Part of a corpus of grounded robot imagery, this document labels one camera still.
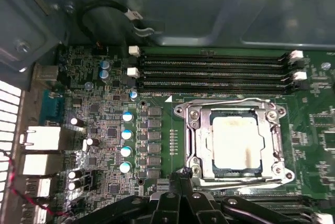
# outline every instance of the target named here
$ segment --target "silver metal plate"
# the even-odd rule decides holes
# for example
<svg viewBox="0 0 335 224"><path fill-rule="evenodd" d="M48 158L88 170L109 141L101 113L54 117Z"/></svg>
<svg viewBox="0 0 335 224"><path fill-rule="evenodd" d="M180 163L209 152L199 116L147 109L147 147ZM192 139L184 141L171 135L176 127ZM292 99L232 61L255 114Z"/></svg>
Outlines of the silver metal plate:
<svg viewBox="0 0 335 224"><path fill-rule="evenodd" d="M282 151L279 119L286 115L284 107L259 98L198 99L177 105L174 113L185 120L185 165L193 170L196 188L275 188L294 179ZM229 128L229 124L240 125ZM240 146L232 141L241 141ZM257 168L257 159L261 173L244 172ZM238 172L216 176L213 163L216 168Z"/></svg>

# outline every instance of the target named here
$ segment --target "wire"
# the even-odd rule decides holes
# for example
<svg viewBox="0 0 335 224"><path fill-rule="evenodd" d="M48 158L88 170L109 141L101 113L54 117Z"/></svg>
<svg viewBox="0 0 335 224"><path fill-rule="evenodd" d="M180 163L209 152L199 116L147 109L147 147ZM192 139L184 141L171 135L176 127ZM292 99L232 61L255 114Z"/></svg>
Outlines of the wire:
<svg viewBox="0 0 335 224"><path fill-rule="evenodd" d="M115 2L115 1L112 1L112 0L95 0L95 1L92 1L90 3L87 3L86 5L84 5L80 9L78 9L78 12L77 12L77 15L76 15L76 20L77 20L77 24L78 24L78 27L79 27L80 31L84 35L86 35L92 42L94 42L98 46L98 48L101 48L102 44L93 35L93 33L90 31L90 29L87 26L84 25L83 17L90 10L100 8L100 7L114 8L114 9L117 9L117 10L121 11L124 14L127 13L128 10L129 10L127 7L123 6L122 4L119 4L119 3ZM144 41L146 43L148 43L149 45L156 45L156 43L153 42L149 38L145 38Z"/></svg>
<svg viewBox="0 0 335 224"><path fill-rule="evenodd" d="M5 150L0 149L0 152L2 152L5 157L8 157L8 163L12 167L12 171L11 171L10 176L9 176L8 188L10 189L10 191L13 194L19 196L20 198L26 200L27 202L33 204L34 206L38 206L38 207L46 210L48 212L48 214L50 214L50 215L53 215L53 216L68 216L68 217L70 216L67 212L61 212L61 211L54 212L49 207L46 207L46 206L38 203L36 200L29 197L27 194L23 194L20 191L18 191L14 186L15 175L16 175L15 161L7 154L7 152Z"/></svg>

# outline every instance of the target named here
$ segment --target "cable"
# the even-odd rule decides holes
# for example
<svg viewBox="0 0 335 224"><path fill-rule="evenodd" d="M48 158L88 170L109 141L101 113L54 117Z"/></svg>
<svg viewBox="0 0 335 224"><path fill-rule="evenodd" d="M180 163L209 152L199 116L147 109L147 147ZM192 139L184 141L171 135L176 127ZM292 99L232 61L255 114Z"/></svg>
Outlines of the cable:
<svg viewBox="0 0 335 224"><path fill-rule="evenodd" d="M124 14L126 14L127 12L130 11L127 7L123 6L122 4L117 3L115 1L112 1L112 0L95 0L95 1L92 1L90 3L87 3L86 5L84 5L83 7L81 7L78 10L77 15L76 15L76 20L77 20L77 24L78 24L78 27L79 27L80 31L84 35L86 35L92 42L94 42L99 48L102 47L101 43L93 35L93 33L90 31L90 29L87 26L84 25L83 17L90 10L100 8L100 7L114 8L114 9L117 9L117 10L121 11ZM152 42L149 39L145 39L145 42L150 42L150 44L155 45L155 43Z"/></svg>
<svg viewBox="0 0 335 224"><path fill-rule="evenodd" d="M3 153L3 155L5 157L8 157L8 163L10 164L10 166L12 167L12 171L10 173L9 176L9 185L8 188L10 189L10 191L19 196L20 198L26 200L27 202L33 204L34 206L38 206L44 210L46 210L48 212L48 214L53 215L53 216L67 216L70 217L70 215L67 212L61 212L61 211L52 211L49 207L46 207L40 203L38 203L36 200L34 200L33 198L31 198L30 196L28 196L27 194L23 194L20 191L18 191L15 186L14 186L14 181L15 181L15 175L16 175L16 168L15 168L15 162L14 160L7 154L7 152L3 149L0 149L0 152Z"/></svg>

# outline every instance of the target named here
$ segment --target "screw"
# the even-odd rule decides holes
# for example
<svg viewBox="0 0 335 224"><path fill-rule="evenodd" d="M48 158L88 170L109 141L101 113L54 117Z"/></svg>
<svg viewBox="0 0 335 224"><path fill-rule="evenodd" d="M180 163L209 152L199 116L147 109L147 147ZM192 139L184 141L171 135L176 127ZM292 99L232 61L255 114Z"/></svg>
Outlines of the screw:
<svg viewBox="0 0 335 224"><path fill-rule="evenodd" d="M73 3L66 4L64 6L64 9L65 9L66 13L68 13L68 14L73 14L75 12L75 8L74 8Z"/></svg>
<svg viewBox="0 0 335 224"><path fill-rule="evenodd" d="M199 112L196 110L191 110L191 112L189 113L189 117L191 119L198 119L199 118Z"/></svg>
<svg viewBox="0 0 335 224"><path fill-rule="evenodd" d="M51 5L51 8L53 8L54 10L59 10L60 6L57 3L55 3Z"/></svg>
<svg viewBox="0 0 335 224"><path fill-rule="evenodd" d="M167 194L167 198L174 198L174 197L176 197L173 193L168 193Z"/></svg>
<svg viewBox="0 0 335 224"><path fill-rule="evenodd" d="M176 112L177 113L182 113L183 112L183 108L182 107L177 107Z"/></svg>
<svg viewBox="0 0 335 224"><path fill-rule="evenodd" d="M15 49L19 53L28 53L30 45L26 41L18 40L16 42Z"/></svg>
<svg viewBox="0 0 335 224"><path fill-rule="evenodd" d="M278 112L279 112L280 115L285 114L285 110L284 110L283 108L280 108L280 109L278 110Z"/></svg>
<svg viewBox="0 0 335 224"><path fill-rule="evenodd" d="M290 180L292 178L292 173L286 173L286 178Z"/></svg>
<svg viewBox="0 0 335 224"><path fill-rule="evenodd" d="M195 198L195 199L199 199L199 198L201 198L201 194L195 193L195 194L192 194L192 197Z"/></svg>
<svg viewBox="0 0 335 224"><path fill-rule="evenodd" d="M266 115L271 120L275 120L278 117L277 113L274 110L270 110Z"/></svg>
<svg viewBox="0 0 335 224"><path fill-rule="evenodd" d="M131 203L134 204L134 205L136 205L136 204L140 204L140 203L141 203L141 200L139 200L139 199L134 199Z"/></svg>
<svg viewBox="0 0 335 224"><path fill-rule="evenodd" d="M323 69L324 71L329 70L330 67L331 67L331 63L326 62L326 63L321 64L321 69Z"/></svg>
<svg viewBox="0 0 335 224"><path fill-rule="evenodd" d="M236 205L237 204L237 200L235 199L228 199L228 203L231 205Z"/></svg>

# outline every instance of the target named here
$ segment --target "capacitor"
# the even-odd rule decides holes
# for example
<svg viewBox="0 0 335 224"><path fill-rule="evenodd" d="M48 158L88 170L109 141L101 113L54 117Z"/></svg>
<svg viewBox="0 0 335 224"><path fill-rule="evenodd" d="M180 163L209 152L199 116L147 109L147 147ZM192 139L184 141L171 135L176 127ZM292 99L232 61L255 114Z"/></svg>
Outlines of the capacitor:
<svg viewBox="0 0 335 224"><path fill-rule="evenodd" d="M132 148L131 147L122 147L120 150L120 154L122 157L129 157L132 154Z"/></svg>
<svg viewBox="0 0 335 224"><path fill-rule="evenodd" d="M75 170L68 173L68 178L73 180L74 178L81 178L83 176L83 171Z"/></svg>
<svg viewBox="0 0 335 224"><path fill-rule="evenodd" d="M132 122L132 120L134 119L134 116L130 112L127 111L123 113L122 119L124 120L124 122Z"/></svg>
<svg viewBox="0 0 335 224"><path fill-rule="evenodd" d="M90 91L93 89L93 83L92 82L86 82L84 84L85 90Z"/></svg>
<svg viewBox="0 0 335 224"><path fill-rule="evenodd" d="M110 76L109 76L109 73L108 73L108 71L106 71L106 70L102 70L102 71L100 71L100 73L99 73L99 77L101 78L101 80L103 81L103 82L108 82L109 80L110 80Z"/></svg>
<svg viewBox="0 0 335 224"><path fill-rule="evenodd" d="M124 130L121 132L121 138L124 140L130 140L132 138L132 131L130 130Z"/></svg>
<svg viewBox="0 0 335 224"><path fill-rule="evenodd" d="M100 144L100 140L97 139L97 138L89 138L89 139L86 139L86 144L87 145L97 146L97 145Z"/></svg>
<svg viewBox="0 0 335 224"><path fill-rule="evenodd" d="M78 127L84 127L85 125L85 122L78 118L71 118L70 123Z"/></svg>
<svg viewBox="0 0 335 224"><path fill-rule="evenodd" d="M100 67L103 70L109 71L110 70L110 63L106 60L100 62Z"/></svg>
<svg viewBox="0 0 335 224"><path fill-rule="evenodd" d="M70 191L73 191L79 187L82 186L82 182L80 180L76 180L76 181L73 181L73 182L70 182L69 185L68 185L68 189Z"/></svg>
<svg viewBox="0 0 335 224"><path fill-rule="evenodd" d="M120 171L122 173L129 173L131 170L131 164L129 162L124 162L120 165Z"/></svg>
<svg viewBox="0 0 335 224"><path fill-rule="evenodd" d="M129 96L131 101L136 101L138 99L138 93L136 91L130 92Z"/></svg>

